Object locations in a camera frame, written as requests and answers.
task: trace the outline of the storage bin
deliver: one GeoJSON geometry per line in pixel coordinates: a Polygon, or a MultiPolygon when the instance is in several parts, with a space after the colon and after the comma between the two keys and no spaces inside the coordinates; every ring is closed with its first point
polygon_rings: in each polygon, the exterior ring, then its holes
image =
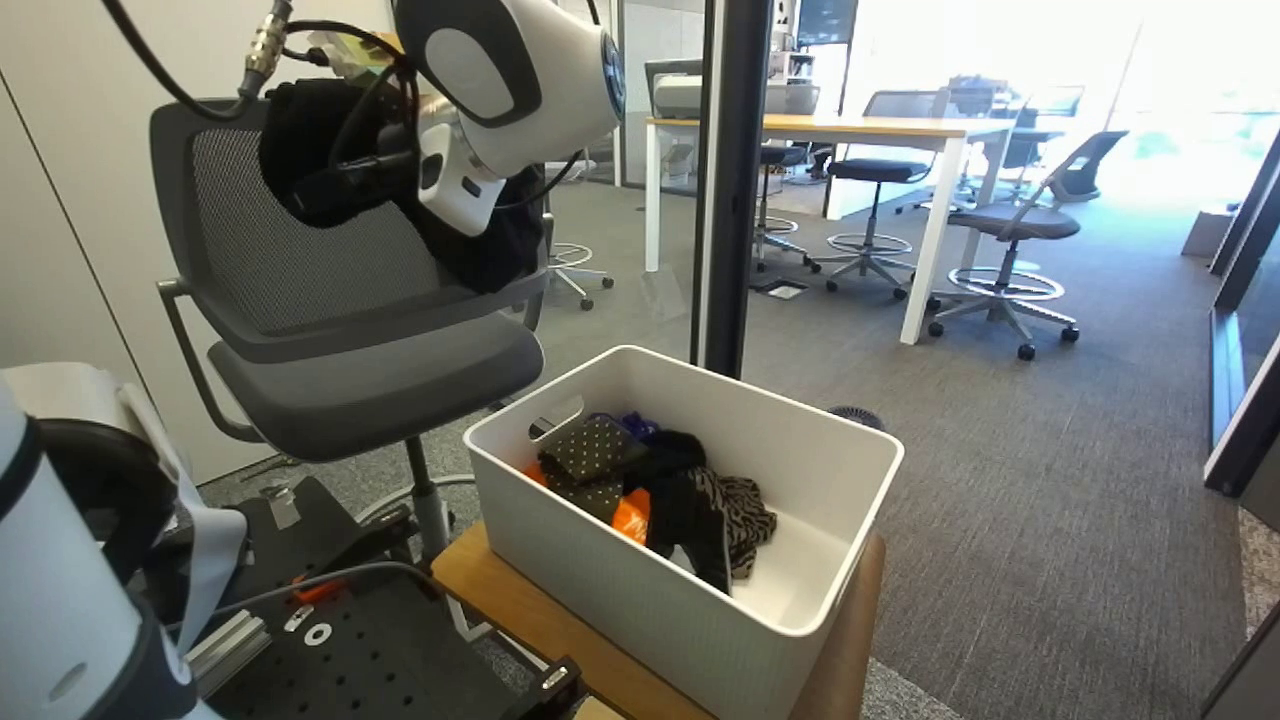
{"type": "Polygon", "coordinates": [[[786,715],[903,458],[886,434],[629,345],[473,426],[463,445],[492,554],[728,720],[786,715]],[[580,412],[639,412],[701,438],[716,474],[753,478],[778,520],[753,580],[723,595],[520,478],[535,434],[580,412]]]}

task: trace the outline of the black pole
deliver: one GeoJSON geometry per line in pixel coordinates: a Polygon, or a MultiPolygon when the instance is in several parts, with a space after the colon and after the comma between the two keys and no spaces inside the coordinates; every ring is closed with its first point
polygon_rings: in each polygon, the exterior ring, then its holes
{"type": "Polygon", "coordinates": [[[743,367],[770,0],[707,0],[692,363],[743,367]]]}

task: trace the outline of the wooden table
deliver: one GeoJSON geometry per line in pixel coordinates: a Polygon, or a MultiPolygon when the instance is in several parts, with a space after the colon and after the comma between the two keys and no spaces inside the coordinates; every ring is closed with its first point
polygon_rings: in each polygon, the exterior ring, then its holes
{"type": "MultiPolygon", "coordinates": [[[[649,120],[649,159],[642,159],[642,274],[660,274],[660,180],[662,153],[660,133],[701,133],[701,120],[649,120]]],[[[898,329],[898,345],[916,345],[922,329],[922,307],[935,275],[935,254],[947,228],[947,212],[954,204],[954,187],[964,176],[964,149],[989,146],[989,176],[981,201],[993,196],[1011,120],[881,120],[881,117],[764,117],[764,141],[814,141],[814,146],[892,146],[892,149],[922,149],[935,153],[935,187],[927,223],[916,247],[916,281],[898,329]]]]}
{"type": "MultiPolygon", "coordinates": [[[[862,546],[851,588],[844,592],[837,630],[823,656],[814,661],[805,695],[792,715],[810,720],[856,720],[862,706],[870,623],[881,604],[882,546],[870,536],[862,546]]],[[[513,574],[486,547],[483,523],[463,529],[435,559],[431,580],[439,592],[457,595],[479,612],[492,630],[506,634],[514,644],[545,661],[567,656],[592,695],[601,695],[618,715],[635,720],[701,720],[707,715],[692,695],[673,689],[662,677],[649,674],[639,661],[609,644],[595,630],[575,619],[565,604],[540,592],[530,580],[513,574]]]]}

